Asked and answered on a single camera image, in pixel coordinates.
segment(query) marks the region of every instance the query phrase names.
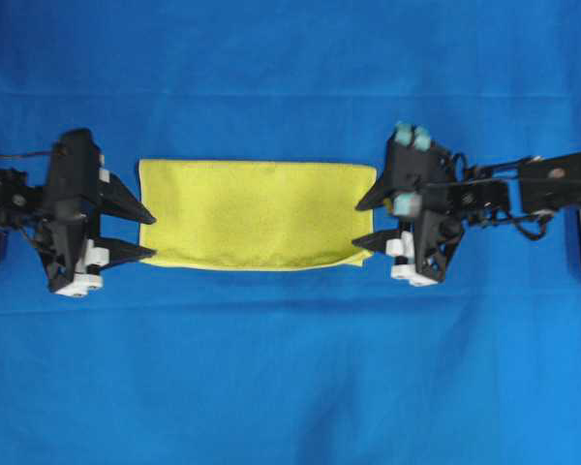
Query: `blue backdrop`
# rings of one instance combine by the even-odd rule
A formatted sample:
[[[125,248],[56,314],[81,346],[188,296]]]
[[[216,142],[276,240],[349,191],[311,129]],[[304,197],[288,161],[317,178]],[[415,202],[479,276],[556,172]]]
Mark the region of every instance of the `blue backdrop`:
[[[398,120],[476,163],[581,150],[581,0],[0,0],[2,153],[88,126],[137,191],[141,158],[381,169]],[[138,263],[68,300],[13,235],[0,464],[581,464],[577,242],[470,231],[431,289]]]

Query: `cable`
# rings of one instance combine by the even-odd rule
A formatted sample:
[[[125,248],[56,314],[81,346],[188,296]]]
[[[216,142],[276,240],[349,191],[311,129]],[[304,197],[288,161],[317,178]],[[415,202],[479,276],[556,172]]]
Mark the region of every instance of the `cable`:
[[[15,158],[46,157],[48,155],[51,155],[51,152],[47,150],[28,153],[17,153],[15,155],[5,155],[0,153],[0,160],[12,160]]]
[[[518,232],[520,232],[521,234],[523,234],[525,237],[527,237],[529,240],[532,241],[537,241],[537,240],[541,240],[543,237],[546,236],[546,232],[547,232],[547,224],[549,223],[549,221],[551,221],[553,219],[552,215],[545,215],[545,216],[540,216],[537,218],[537,223],[538,226],[540,227],[540,231],[539,232],[531,232],[525,228],[523,228],[521,226],[522,223],[522,217],[519,218],[514,218],[509,211],[504,211],[505,216],[511,220],[512,224],[514,225],[514,228],[516,228],[516,230]]]
[[[421,184],[421,187],[427,187],[429,189],[442,188],[442,187],[457,187],[457,186],[472,186],[475,184],[486,184],[494,181],[520,181],[520,182],[536,182],[536,183],[552,183],[552,184],[566,184],[566,185],[579,185],[581,186],[581,179],[552,179],[552,178],[536,178],[536,177],[518,177],[518,176],[496,176],[487,177],[482,179],[470,179],[468,181],[455,181],[455,182],[427,182]]]

